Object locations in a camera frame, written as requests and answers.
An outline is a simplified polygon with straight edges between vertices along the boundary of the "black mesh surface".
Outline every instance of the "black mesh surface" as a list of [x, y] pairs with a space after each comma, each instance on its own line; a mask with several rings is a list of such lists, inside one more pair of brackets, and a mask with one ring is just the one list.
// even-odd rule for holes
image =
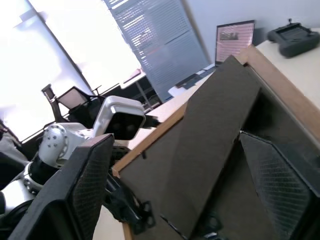
[[105, 145], [93, 149], [72, 192], [72, 205], [84, 240], [91, 240], [104, 198], [107, 172], [112, 152]]
[[247, 134], [240, 140], [256, 192], [279, 239], [295, 239], [312, 193], [271, 143]]

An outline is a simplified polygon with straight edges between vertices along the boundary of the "black metal bracket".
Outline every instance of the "black metal bracket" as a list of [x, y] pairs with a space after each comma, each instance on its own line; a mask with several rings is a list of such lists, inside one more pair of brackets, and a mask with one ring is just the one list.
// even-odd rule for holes
[[149, 201], [141, 203], [121, 180], [108, 175], [103, 205], [121, 223], [130, 225], [135, 235], [156, 225]]

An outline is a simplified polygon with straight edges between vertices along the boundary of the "black plastic part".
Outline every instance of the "black plastic part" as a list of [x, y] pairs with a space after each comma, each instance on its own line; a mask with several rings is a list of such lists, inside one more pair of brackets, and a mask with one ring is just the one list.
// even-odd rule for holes
[[270, 31], [267, 38], [277, 42], [279, 52], [287, 58], [312, 50], [320, 42], [318, 32], [301, 26], [301, 23], [291, 23], [290, 20], [288, 25]]
[[172, 228], [172, 230], [174, 230], [182, 239], [184, 240], [188, 240], [188, 238], [186, 236], [184, 236], [182, 234], [182, 232], [180, 232], [178, 230], [178, 228], [176, 228], [172, 222], [170, 222], [164, 215], [160, 215], [160, 217], [170, 226], [170, 228]]
[[105, 133], [113, 134], [117, 140], [131, 140], [137, 134], [143, 121], [143, 116], [116, 112]]
[[112, 156], [110, 161], [110, 170], [113, 165], [117, 163], [120, 159], [122, 159], [128, 152], [130, 152], [130, 149], [126, 146], [113, 146], [112, 147]]
[[145, 122], [142, 126], [144, 129], [156, 128], [161, 124], [157, 116], [145, 115]]
[[135, 235], [156, 225], [151, 203], [141, 203], [119, 178], [111, 174], [107, 178], [103, 205], [116, 220], [129, 224]]
[[5, 196], [2, 191], [0, 191], [0, 214], [4, 214], [6, 211], [6, 201]]
[[143, 151], [143, 152], [141, 153], [141, 156], [142, 156], [143, 159], [147, 159], [146, 151]]
[[37, 155], [30, 164], [30, 177], [38, 184], [44, 185], [59, 169], [44, 163]]
[[201, 218], [196, 232], [197, 236], [203, 237], [211, 233], [217, 233], [223, 228], [217, 213], [214, 211], [205, 212], [205, 215]]
[[23, 204], [17, 206], [15, 209], [13, 209], [8, 215], [6, 215], [2, 219], [2, 223], [5, 226], [8, 226], [14, 229], [14, 227], [19, 223], [19, 221], [25, 215], [31, 203], [32, 203], [32, 200], [26, 201]]
[[51, 88], [51, 84], [48, 84], [47, 86], [45, 86], [42, 90], [43, 94], [45, 94], [46, 98], [48, 98], [48, 100], [52, 100], [55, 98], [55, 94], [54, 91]]
[[312, 166], [289, 146], [280, 150], [278, 145], [246, 132], [239, 139], [257, 195], [278, 237], [301, 239], [319, 215], [314, 184], [320, 182], [320, 172], [311, 172]]
[[91, 240], [104, 199], [114, 138], [84, 142], [38, 193], [9, 240]]

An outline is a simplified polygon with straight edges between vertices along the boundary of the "white wall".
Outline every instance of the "white wall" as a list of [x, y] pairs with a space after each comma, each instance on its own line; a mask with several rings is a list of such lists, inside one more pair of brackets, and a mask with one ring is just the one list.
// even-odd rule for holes
[[320, 0], [182, 0], [201, 43], [215, 62], [217, 25], [256, 20], [256, 28], [267, 32], [287, 24], [320, 27]]

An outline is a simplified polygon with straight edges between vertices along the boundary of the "gray game controller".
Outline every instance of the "gray game controller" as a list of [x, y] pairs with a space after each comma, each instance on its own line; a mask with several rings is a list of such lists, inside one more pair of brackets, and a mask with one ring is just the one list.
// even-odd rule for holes
[[303, 27], [301, 23], [292, 23], [279, 27], [268, 33], [267, 38], [271, 42], [279, 44], [281, 55], [292, 58], [317, 47], [320, 42], [320, 34], [309, 28]]

